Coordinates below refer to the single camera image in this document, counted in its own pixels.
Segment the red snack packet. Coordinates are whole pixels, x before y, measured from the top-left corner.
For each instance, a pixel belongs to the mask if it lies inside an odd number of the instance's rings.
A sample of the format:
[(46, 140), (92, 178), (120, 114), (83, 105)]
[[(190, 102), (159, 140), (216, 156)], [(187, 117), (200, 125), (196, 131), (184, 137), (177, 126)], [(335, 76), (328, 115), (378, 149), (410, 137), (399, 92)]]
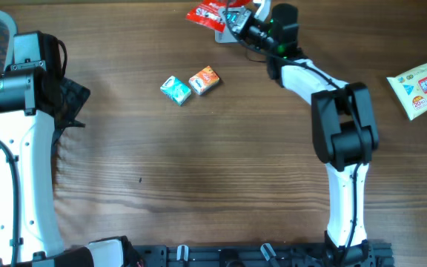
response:
[(189, 11), (186, 19), (195, 24), (223, 33), (225, 23), (220, 17), (219, 9), (226, 7), (227, 0), (203, 0), (198, 6)]

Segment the orange tissue pack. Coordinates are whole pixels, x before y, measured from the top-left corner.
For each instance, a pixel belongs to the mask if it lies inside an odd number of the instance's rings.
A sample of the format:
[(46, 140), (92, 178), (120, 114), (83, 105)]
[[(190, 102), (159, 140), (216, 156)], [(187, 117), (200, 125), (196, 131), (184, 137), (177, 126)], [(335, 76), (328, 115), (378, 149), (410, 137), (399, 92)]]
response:
[(211, 66), (203, 68), (200, 72), (189, 78), (189, 84), (193, 90), (202, 95), (218, 84), (220, 77), (215, 73)]

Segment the teal tissue pack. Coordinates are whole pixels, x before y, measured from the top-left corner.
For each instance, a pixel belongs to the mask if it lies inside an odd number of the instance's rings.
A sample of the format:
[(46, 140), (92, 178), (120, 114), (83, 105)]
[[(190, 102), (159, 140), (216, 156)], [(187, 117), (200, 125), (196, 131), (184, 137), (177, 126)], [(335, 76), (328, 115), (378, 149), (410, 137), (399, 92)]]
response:
[(169, 77), (161, 85), (160, 90), (179, 106), (182, 106), (191, 95), (191, 89), (175, 76)]

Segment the yellow white snack bag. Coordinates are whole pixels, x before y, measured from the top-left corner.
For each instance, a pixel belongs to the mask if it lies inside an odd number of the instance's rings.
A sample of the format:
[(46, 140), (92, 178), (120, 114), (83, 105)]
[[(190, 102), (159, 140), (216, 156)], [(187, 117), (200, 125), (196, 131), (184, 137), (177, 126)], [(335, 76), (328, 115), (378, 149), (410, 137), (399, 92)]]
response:
[(410, 121), (427, 111), (427, 63), (387, 80)]

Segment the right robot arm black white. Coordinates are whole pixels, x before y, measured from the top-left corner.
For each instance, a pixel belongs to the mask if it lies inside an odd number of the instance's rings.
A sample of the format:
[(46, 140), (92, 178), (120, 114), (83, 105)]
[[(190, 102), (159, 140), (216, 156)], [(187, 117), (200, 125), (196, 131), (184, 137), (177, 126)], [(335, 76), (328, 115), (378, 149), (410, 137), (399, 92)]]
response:
[(325, 164), (330, 197), (323, 265), (355, 266), (370, 260), (364, 192), (379, 137), (367, 86), (335, 79), (314, 65), (299, 46), (299, 11), (291, 4), (274, 6), (265, 18), (229, 3), (219, 14), (239, 44), (265, 56), (269, 77), (311, 107), (313, 147)]

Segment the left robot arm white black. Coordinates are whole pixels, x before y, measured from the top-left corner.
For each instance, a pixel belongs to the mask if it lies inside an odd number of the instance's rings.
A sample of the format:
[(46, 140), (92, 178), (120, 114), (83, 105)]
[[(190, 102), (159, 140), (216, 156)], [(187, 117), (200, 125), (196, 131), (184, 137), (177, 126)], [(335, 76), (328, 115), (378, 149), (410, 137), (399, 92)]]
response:
[(0, 73), (0, 266), (143, 266), (125, 236), (64, 246), (51, 159), (90, 96), (66, 66), (64, 43), (34, 31), (14, 36), (13, 61)]

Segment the white barcode scanner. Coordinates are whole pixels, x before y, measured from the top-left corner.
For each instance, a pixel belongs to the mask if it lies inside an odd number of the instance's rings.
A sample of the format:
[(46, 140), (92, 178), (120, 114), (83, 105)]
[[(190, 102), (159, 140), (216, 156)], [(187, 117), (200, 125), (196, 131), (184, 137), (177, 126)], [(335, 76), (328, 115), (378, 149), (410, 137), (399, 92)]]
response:
[(215, 41), (219, 44), (229, 44), (229, 43), (237, 43), (238, 41), (235, 39), (234, 36), (230, 32), (227, 33), (220, 33), (216, 31), (214, 33)]

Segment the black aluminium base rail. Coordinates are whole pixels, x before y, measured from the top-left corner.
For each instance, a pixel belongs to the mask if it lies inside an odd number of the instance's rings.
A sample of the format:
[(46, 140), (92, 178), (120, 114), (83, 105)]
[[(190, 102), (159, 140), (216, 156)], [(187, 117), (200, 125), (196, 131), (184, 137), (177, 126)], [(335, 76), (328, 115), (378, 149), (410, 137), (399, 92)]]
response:
[(338, 266), (322, 243), (253, 246), (136, 245), (145, 266), (153, 267), (313, 267)]

